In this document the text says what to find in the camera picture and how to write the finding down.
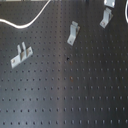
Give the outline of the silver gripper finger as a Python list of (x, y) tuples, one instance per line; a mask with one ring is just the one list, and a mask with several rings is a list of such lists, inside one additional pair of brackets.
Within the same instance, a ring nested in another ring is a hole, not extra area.
[(104, 0), (104, 5), (109, 7), (115, 6), (115, 0)]

